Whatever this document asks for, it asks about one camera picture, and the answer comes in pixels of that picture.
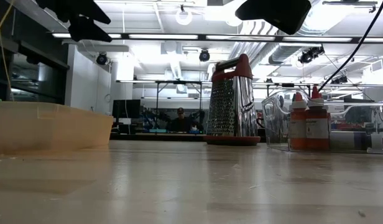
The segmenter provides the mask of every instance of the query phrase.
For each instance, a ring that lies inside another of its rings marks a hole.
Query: bottle label
[[[306,138],[328,139],[328,118],[306,119]]]
[[[306,138],[306,121],[299,119],[291,120],[288,135],[290,138]]]

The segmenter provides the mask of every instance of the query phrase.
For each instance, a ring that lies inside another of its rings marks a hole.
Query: cap
[[[178,114],[184,113],[184,112],[185,112],[185,110],[183,108],[178,108]]]
[[[308,101],[308,106],[324,106],[324,100],[321,98],[321,94],[318,92],[317,86],[313,87],[311,99]]]
[[[291,104],[292,109],[303,109],[306,108],[306,102],[303,100],[301,93],[297,93],[295,101]]]

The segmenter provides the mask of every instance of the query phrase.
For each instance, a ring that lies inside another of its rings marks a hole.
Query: black cable
[[[336,68],[338,68],[338,66],[336,66],[335,64],[334,64],[334,62],[327,56],[327,54],[325,54],[324,53],[324,55],[327,57],[327,59],[334,65],[334,67],[336,67]],[[342,72],[342,71],[339,71],[339,72],[341,72],[341,74],[342,75],[344,75],[347,79],[348,79],[348,81],[349,82],[351,82],[353,85],[354,85],[354,83]],[[366,97],[368,97],[370,100],[372,100],[371,99],[371,97],[370,96],[368,96],[367,94],[365,94],[359,87],[357,87],[357,86],[355,86],[358,90],[360,90],[361,91],[361,93],[364,95],[364,96],[366,96]]]
[[[345,67],[345,65],[346,65],[347,63],[349,63],[349,61],[353,58],[353,56],[356,54],[356,52],[360,49],[360,46],[363,44],[363,42],[364,42],[364,40],[366,39],[368,33],[370,33],[371,28],[372,28],[372,27],[374,26],[374,24],[376,23],[376,21],[377,21],[379,15],[380,15],[381,12],[382,12],[382,9],[383,9],[383,0],[382,0],[382,3],[381,3],[381,6],[379,6],[379,9],[378,9],[377,14],[374,16],[372,22],[371,22],[370,25],[368,26],[366,33],[363,35],[363,37],[361,38],[360,42],[358,43],[358,46],[354,49],[354,51],[353,51],[352,54],[349,56],[349,58],[348,58],[348,59],[347,59],[347,60],[346,60],[346,61],[345,61],[345,62],[344,62],[338,69],[337,69],[337,71],[334,72],[334,74],[332,74],[332,75],[331,75],[331,76],[324,82],[324,84],[320,87],[320,89],[318,89],[318,91],[321,91],[321,90],[324,88],[324,86],[327,85],[327,83],[328,83],[332,78],[334,78],[334,76],[335,76],[336,74],[338,74],[338,72],[339,72],[340,70],[342,70],[342,68]]]

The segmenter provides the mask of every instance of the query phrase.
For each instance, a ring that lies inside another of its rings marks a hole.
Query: monitor
[[[114,100],[113,117],[139,118],[141,100]]]

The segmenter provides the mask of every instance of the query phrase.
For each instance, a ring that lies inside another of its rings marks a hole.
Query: yellow string
[[[0,44],[1,44],[2,59],[4,60],[5,74],[6,74],[6,78],[7,78],[7,85],[8,85],[8,88],[9,88],[9,98],[11,98],[12,101],[14,101],[14,97],[13,97],[13,94],[12,94],[11,79],[9,78],[9,72],[7,70],[7,65],[6,65],[4,45],[2,44],[1,26],[4,24],[4,21],[5,21],[6,17],[7,17],[7,15],[11,11],[14,1],[15,0],[11,1],[11,4],[10,4],[9,8],[5,12],[4,17],[2,18],[2,21],[0,22]]]
[[[15,0],[12,0],[10,5],[9,5],[9,8],[7,9],[7,11],[5,12],[5,15],[4,17],[2,18],[1,22],[0,22],[0,30],[1,30],[1,26],[4,24],[5,20],[6,20],[6,17],[7,15],[9,15],[11,9],[12,9],[12,6],[13,6],[13,3],[15,2]]]

